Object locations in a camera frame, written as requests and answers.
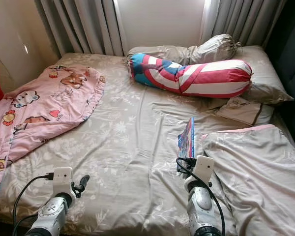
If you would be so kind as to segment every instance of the cartoon print blanket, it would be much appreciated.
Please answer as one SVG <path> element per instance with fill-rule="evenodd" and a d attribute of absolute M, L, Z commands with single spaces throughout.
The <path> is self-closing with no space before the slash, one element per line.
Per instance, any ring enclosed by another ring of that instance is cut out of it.
<path fill-rule="evenodd" d="M 91 67 L 52 66 L 6 94 L 0 101 L 0 182 L 7 163 L 86 120 L 104 85 L 104 76 Z"/>

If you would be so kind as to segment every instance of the curtain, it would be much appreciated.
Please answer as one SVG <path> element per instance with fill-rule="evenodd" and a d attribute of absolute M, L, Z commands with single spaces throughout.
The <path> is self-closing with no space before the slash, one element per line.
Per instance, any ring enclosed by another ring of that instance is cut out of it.
<path fill-rule="evenodd" d="M 244 45 L 266 46 L 286 0 L 206 0 L 200 42 L 228 33 Z"/>
<path fill-rule="evenodd" d="M 37 5 L 61 55 L 123 56 L 113 0 L 40 0 Z"/>

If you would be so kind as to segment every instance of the mattress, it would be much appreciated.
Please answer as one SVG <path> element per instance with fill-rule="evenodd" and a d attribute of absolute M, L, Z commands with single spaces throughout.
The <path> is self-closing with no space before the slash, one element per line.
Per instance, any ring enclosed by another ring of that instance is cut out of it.
<path fill-rule="evenodd" d="M 33 177 L 69 166 L 75 181 L 86 174 L 90 180 L 68 212 L 63 233 L 188 236 L 188 193 L 176 173 L 178 134 L 191 116 L 196 137 L 248 125 L 214 114 L 212 109 L 227 99 L 182 97 L 134 82 L 123 57 L 66 54 L 58 62 L 76 63 L 105 75 L 104 95 L 80 126 L 7 167 L 0 186 L 0 221 L 12 223 L 14 201 Z M 200 151 L 196 138 L 195 152 Z M 226 218 L 227 235 L 236 235 L 215 175 L 212 182 Z M 36 180 L 19 202 L 18 219 L 35 213 L 51 194 L 50 181 Z M 216 219 L 220 224 L 218 212 Z"/>

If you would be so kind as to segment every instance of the headboard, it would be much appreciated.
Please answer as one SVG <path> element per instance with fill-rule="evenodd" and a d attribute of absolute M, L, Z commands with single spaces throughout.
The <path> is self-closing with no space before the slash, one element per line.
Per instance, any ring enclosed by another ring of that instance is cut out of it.
<path fill-rule="evenodd" d="M 295 1 L 287 1 L 265 51 L 286 91 L 295 99 Z M 295 100 L 284 103 L 279 111 L 295 141 Z"/>

